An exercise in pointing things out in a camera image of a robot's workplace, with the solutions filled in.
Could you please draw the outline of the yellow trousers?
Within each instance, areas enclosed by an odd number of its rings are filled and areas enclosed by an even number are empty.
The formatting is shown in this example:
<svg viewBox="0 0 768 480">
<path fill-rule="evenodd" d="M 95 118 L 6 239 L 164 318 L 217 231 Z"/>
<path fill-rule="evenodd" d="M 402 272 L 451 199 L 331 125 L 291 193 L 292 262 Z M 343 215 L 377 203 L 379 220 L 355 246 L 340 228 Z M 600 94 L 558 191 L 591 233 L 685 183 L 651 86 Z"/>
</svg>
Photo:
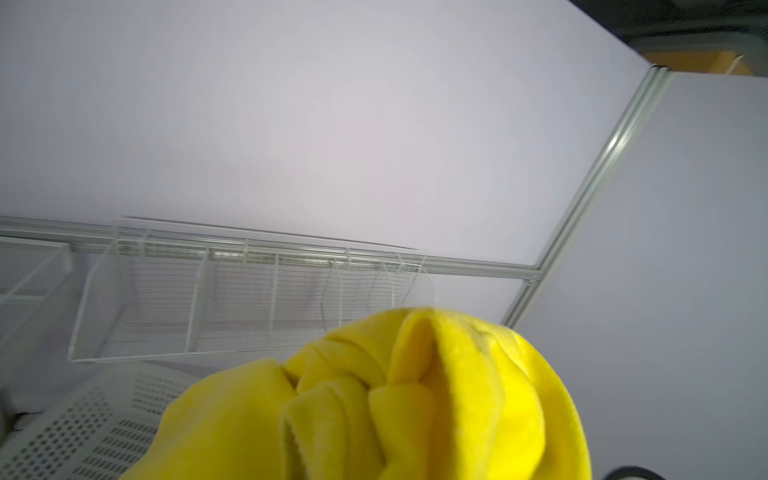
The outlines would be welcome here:
<svg viewBox="0 0 768 480">
<path fill-rule="evenodd" d="M 345 324 L 212 374 L 130 479 L 588 479 L 571 396 L 518 333 L 434 308 Z"/>
</svg>

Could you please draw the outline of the white plastic laundry basket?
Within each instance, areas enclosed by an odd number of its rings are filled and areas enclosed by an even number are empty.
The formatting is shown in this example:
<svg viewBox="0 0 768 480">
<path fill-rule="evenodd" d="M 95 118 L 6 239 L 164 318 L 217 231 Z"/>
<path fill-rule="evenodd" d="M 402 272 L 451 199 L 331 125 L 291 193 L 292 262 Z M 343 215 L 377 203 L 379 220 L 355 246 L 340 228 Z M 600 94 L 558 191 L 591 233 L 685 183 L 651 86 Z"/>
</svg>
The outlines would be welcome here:
<svg viewBox="0 0 768 480">
<path fill-rule="evenodd" d="M 118 479 L 147 452 L 166 408 L 198 378 L 112 365 L 1 447 L 3 479 Z"/>
</svg>

